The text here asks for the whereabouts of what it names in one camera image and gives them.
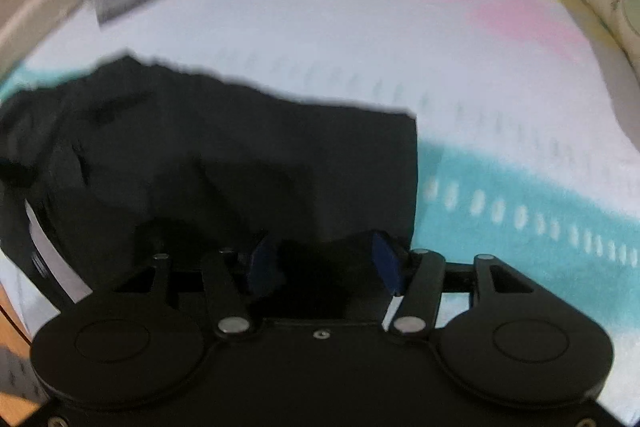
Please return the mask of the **beige long pillow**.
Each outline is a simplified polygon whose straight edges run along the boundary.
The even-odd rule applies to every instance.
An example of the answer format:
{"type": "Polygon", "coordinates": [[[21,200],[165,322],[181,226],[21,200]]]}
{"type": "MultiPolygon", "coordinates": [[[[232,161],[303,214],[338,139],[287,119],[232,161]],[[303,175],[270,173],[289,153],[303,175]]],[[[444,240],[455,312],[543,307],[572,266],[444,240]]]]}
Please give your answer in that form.
{"type": "Polygon", "coordinates": [[[1,26],[1,76],[9,74],[82,0],[26,0],[1,26]]]}

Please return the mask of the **wooden bed frame edge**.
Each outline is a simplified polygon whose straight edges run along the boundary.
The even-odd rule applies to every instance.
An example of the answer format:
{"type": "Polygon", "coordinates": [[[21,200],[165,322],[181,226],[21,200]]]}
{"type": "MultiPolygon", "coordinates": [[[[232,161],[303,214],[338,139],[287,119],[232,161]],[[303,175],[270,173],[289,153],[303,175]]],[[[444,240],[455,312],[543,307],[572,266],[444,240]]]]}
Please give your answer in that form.
{"type": "Polygon", "coordinates": [[[29,362],[29,333],[1,288],[1,417],[21,424],[49,399],[29,362]]]}

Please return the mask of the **floral bed sheet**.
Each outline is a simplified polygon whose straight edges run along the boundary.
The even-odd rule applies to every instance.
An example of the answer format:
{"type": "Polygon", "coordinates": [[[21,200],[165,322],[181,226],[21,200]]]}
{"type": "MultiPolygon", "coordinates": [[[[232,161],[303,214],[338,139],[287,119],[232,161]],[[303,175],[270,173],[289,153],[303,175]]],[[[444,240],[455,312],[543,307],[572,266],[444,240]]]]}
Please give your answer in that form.
{"type": "Polygon", "coordinates": [[[599,321],[602,402],[638,421],[639,85],[582,0],[158,0],[106,27],[83,6],[1,93],[122,52],[413,113],[416,246],[499,256],[599,321]]]}

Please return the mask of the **black pants with white stripe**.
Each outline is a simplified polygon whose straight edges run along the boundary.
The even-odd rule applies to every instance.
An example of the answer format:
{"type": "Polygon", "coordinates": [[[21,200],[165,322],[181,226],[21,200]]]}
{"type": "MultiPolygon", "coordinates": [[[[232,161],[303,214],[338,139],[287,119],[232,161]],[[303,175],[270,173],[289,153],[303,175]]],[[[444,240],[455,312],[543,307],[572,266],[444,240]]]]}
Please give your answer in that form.
{"type": "Polygon", "coordinates": [[[409,250],[418,137],[403,113],[298,103],[130,56],[1,105],[1,247],[58,309],[72,300],[29,225],[90,288],[156,254],[283,246],[286,275],[409,250]]]}

